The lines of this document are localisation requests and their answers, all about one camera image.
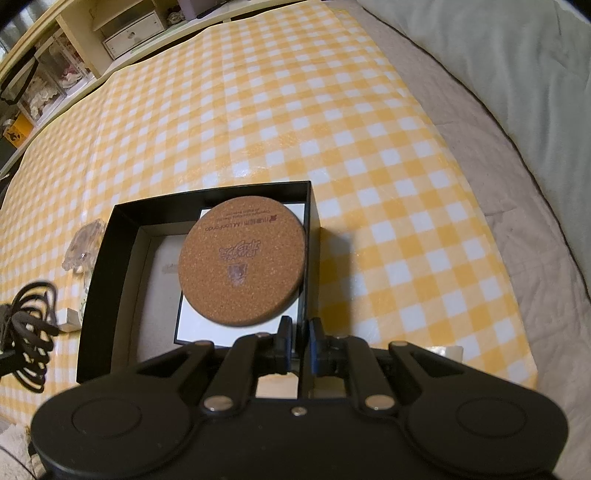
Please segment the white Chanel box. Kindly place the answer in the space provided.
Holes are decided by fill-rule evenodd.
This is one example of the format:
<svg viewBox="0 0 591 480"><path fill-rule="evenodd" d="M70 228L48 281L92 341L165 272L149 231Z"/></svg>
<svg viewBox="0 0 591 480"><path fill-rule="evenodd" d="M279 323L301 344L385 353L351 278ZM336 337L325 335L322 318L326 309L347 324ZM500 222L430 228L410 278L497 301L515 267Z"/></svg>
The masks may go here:
<svg viewBox="0 0 591 480"><path fill-rule="evenodd" d="M301 303L301 293L297 292L290 303L280 311L280 314L270 320L250 326L225 326L206 319L195 311L184 295L180 296L179 309L177 313L174 342L184 344L197 340L209 340L218 347L230 347L239 337L256 334L276 334L280 327L280 318L283 315L290 316L294 323L297 323L298 307Z"/></svg>

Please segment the round cork coaster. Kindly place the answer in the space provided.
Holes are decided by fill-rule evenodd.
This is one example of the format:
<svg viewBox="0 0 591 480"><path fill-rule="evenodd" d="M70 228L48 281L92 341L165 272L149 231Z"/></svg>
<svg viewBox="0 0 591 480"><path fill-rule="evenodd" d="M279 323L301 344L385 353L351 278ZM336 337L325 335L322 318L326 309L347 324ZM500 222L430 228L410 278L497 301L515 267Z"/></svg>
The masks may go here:
<svg viewBox="0 0 591 480"><path fill-rule="evenodd" d="M184 298L202 317L238 327L276 315L304 275L304 226L293 211L263 196L211 208L191 228L178 260Z"/></svg>

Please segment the black tray box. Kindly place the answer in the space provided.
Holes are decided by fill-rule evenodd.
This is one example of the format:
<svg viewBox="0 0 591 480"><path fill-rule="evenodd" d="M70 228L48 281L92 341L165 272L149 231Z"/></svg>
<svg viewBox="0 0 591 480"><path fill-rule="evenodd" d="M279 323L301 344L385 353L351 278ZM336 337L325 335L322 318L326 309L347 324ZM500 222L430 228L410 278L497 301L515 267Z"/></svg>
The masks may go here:
<svg viewBox="0 0 591 480"><path fill-rule="evenodd" d="M84 383L182 344L178 256L200 216L233 198L266 197L301 211L304 277L295 298L291 347L303 350L304 323L318 314L320 218L311 182L193 190L118 204L99 249L87 296L76 380Z"/></svg>

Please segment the clear packet with trinkets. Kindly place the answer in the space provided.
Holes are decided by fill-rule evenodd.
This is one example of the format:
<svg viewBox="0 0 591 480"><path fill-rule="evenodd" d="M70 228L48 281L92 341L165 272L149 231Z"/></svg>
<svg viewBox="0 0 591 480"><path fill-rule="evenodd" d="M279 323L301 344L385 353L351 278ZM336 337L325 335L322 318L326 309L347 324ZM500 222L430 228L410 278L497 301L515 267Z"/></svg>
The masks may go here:
<svg viewBox="0 0 591 480"><path fill-rule="evenodd" d="M89 288L90 288L90 282L92 279L92 272L91 271L85 271L83 273L83 290L80 296L80 303L79 303L79 314L80 314L80 318L84 317L84 312L85 312L85 308L86 308L86 304L87 304L87 298L88 298L88 292L89 292Z"/></svg>

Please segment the clear plastic lash case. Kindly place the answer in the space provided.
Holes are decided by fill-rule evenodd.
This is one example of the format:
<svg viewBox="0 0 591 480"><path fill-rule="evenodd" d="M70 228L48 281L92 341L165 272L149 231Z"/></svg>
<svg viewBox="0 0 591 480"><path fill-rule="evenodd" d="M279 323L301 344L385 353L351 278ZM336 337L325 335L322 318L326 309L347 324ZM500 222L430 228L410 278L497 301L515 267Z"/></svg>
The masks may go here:
<svg viewBox="0 0 591 480"><path fill-rule="evenodd" d="M72 238L62 261L64 271L90 272L96 262L106 224L96 219L82 226Z"/></svg>

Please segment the grey bed sheet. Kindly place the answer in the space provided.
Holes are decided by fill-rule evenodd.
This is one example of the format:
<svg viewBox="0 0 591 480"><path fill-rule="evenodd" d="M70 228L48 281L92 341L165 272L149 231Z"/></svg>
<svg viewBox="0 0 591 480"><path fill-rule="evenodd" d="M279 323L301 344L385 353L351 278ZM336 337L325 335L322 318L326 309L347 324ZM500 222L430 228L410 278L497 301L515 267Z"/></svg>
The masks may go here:
<svg viewBox="0 0 591 480"><path fill-rule="evenodd" d="M372 37L459 162L509 273L538 388L568 418L557 474L589 478L590 300L554 215L501 127L441 64L355 1L329 7L348 11Z"/></svg>

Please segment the white fluffy rug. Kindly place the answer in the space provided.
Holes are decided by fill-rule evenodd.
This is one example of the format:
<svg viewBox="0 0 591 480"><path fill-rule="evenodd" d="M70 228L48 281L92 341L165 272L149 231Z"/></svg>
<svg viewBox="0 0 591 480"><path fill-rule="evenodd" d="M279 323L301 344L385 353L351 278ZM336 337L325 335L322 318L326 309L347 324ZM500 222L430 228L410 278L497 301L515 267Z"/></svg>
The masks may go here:
<svg viewBox="0 0 591 480"><path fill-rule="evenodd" d="M40 479L44 467L30 449L29 427L1 419L1 478Z"/></svg>

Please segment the yellow white checkered cloth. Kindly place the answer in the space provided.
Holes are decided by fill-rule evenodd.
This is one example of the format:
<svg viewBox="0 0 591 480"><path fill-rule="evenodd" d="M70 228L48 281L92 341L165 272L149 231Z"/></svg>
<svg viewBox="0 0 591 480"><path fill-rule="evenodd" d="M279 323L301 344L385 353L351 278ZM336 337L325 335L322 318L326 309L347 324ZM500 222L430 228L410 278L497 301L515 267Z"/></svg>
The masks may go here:
<svg viewBox="0 0 591 480"><path fill-rule="evenodd" d="M320 315L384 347L459 345L527 387L537 368L493 235L458 162L352 18L310 1L219 24L113 74L31 144L1 208L1 298L46 279L63 308L74 233L118 203L311 181Z"/></svg>

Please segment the yellow black box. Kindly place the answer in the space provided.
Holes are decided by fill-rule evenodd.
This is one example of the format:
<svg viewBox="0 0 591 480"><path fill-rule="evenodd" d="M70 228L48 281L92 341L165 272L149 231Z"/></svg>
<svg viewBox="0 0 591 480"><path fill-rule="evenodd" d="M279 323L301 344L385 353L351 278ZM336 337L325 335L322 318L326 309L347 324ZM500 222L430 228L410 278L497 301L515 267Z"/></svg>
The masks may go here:
<svg viewBox="0 0 591 480"><path fill-rule="evenodd" d="M3 137L15 148L19 148L31 135L33 124L23 113L7 119L3 125Z"/></svg>

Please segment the clear doll display case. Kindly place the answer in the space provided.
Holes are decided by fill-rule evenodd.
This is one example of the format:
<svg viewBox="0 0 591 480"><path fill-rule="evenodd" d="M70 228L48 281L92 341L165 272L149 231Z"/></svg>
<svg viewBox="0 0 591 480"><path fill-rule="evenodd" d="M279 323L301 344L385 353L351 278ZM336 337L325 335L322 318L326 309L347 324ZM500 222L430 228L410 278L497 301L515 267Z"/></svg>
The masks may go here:
<svg viewBox="0 0 591 480"><path fill-rule="evenodd" d="M30 49L1 81L1 106L18 109L37 126L63 100L65 94Z"/></svg>

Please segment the purple box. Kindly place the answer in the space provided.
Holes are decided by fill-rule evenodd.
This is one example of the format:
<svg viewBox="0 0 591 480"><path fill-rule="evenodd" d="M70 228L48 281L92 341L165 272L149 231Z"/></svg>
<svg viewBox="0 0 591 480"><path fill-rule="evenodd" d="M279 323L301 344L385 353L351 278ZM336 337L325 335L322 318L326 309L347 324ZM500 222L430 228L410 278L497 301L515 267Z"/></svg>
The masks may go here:
<svg viewBox="0 0 591 480"><path fill-rule="evenodd" d="M204 18L226 3L225 0L178 0L184 18L189 21Z"/></svg>

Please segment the small wooden drawer organizer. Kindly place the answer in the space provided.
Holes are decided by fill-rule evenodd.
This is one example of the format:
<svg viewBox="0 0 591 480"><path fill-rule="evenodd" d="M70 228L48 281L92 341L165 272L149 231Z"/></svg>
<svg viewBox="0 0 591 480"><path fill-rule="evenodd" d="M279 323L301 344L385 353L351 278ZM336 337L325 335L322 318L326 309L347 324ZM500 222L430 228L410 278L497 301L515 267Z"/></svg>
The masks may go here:
<svg viewBox="0 0 591 480"><path fill-rule="evenodd" d="M154 1L96 1L92 15L92 30L102 34L102 44L113 60L165 30Z"/></svg>

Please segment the long wooden shelf unit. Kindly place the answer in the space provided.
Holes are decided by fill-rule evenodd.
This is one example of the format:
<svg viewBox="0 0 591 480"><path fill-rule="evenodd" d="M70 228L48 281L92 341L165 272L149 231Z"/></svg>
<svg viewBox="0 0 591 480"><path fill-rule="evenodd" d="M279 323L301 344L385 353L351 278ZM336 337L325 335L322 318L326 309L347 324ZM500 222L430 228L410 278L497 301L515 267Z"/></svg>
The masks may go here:
<svg viewBox="0 0 591 480"><path fill-rule="evenodd" d="M179 44L197 35L200 31L219 23L228 23L232 20L259 14L260 12L279 8L287 5L286 1L226 1L224 5L204 18L182 20L179 23L168 26L165 13L176 8L177 1L155 1L162 16L165 30L136 46L129 52L113 60L102 44L103 36L92 30L92 10L96 1L58 1L54 3L15 44L9 54L1 62L1 81L8 74L15 63L30 49L40 46L58 28L66 34L74 48L81 56L86 66L92 72L94 78L85 86L65 97L52 110L52 112L33 126L33 131L27 140L12 153L10 158L1 163L1 178L11 176L15 165L20 162L31 142L63 112L69 110L92 91L99 88L115 72L138 62L143 61L161 51Z"/></svg>

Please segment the grey pillow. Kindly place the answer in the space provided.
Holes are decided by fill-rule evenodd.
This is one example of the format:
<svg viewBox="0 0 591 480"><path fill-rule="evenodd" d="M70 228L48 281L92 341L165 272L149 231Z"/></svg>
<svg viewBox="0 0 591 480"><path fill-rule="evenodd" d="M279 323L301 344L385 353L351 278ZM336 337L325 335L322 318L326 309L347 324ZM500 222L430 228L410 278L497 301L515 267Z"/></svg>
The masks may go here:
<svg viewBox="0 0 591 480"><path fill-rule="evenodd" d="M436 58L517 146L590 275L590 23L562 1L365 1Z"/></svg>

